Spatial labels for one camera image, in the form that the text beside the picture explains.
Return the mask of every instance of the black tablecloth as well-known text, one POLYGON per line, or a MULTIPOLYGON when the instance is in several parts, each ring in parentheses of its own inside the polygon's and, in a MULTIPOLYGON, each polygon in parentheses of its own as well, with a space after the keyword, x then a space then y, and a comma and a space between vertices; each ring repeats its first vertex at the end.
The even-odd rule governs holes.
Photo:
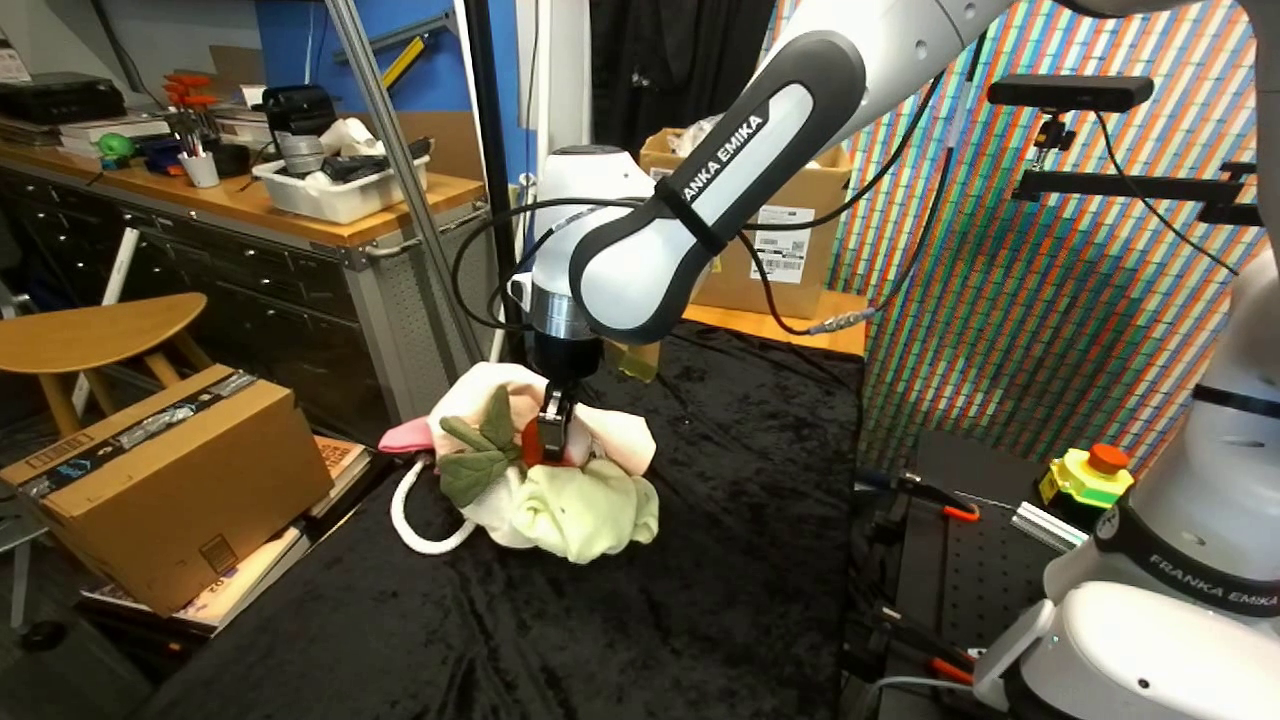
MULTIPOLYGON (((424 560, 388 479, 143 717, 831 717, 861 364, 680 327, 659 369, 592 395, 659 439, 655 545, 571 568, 477 531, 424 560)), ((412 503, 457 526, 430 488, 412 503)))

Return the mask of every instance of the brown box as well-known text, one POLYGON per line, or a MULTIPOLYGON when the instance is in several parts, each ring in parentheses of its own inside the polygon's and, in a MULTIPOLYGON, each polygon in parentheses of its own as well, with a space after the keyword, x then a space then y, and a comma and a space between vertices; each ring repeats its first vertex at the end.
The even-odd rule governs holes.
MULTIPOLYGON (((643 142, 639 148, 639 167, 651 176, 664 176, 680 163, 674 156, 674 130, 664 130, 643 142)), ((822 152, 816 163, 807 163, 801 176, 791 176, 763 207, 760 224, 772 219, 816 219, 831 212, 844 199, 849 184, 849 156, 844 152, 822 152)), ((772 281, 772 300, 782 318, 816 318, 818 296, 829 288, 829 268, 831 268, 831 243, 836 243, 836 219, 807 228, 807 231, 748 231, 768 281, 772 281)), ((715 305, 715 308, 745 308, 745 312, 768 312, 760 275, 745 243, 728 243, 701 275, 696 305, 715 305)))
POLYGON ((132 600, 175 613, 303 517, 328 471, 290 394, 203 369, 0 468, 57 540, 132 600))

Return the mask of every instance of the cup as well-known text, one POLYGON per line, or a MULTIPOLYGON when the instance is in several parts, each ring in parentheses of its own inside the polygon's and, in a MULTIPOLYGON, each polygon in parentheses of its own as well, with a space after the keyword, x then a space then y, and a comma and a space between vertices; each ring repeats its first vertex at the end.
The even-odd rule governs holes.
POLYGON ((175 161, 182 163, 191 187, 216 187, 218 184, 211 152, 201 152, 201 156, 178 152, 175 161))

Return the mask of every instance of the wooden chair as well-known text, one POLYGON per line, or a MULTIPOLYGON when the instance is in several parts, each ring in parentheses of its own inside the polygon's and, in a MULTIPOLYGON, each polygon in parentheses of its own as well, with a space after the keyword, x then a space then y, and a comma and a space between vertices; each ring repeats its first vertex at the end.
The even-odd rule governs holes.
POLYGON ((36 378, 57 434, 66 435, 79 429, 66 378, 84 378, 96 406, 116 413, 118 401, 101 380, 103 369, 143 361, 161 383, 175 383, 178 374, 168 364, 164 344, 182 344, 197 364, 207 364, 182 335, 203 305, 203 291, 178 291, 0 320, 0 374, 36 378))

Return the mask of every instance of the black cloth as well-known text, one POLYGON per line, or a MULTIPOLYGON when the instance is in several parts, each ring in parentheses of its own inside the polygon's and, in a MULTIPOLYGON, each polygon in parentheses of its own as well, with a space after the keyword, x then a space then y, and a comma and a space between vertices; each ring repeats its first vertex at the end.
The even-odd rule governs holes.
POLYGON ((639 152, 724 113, 754 74, 772 0, 592 0, 592 130, 639 152))
MULTIPOLYGON (((664 447, 655 545, 571 568, 477 531, 429 560, 388 528, 385 485, 143 717, 831 717, 861 364, 680 327, 659 369, 586 395, 664 447)), ((424 531, 457 528, 430 485, 412 503, 424 531)))

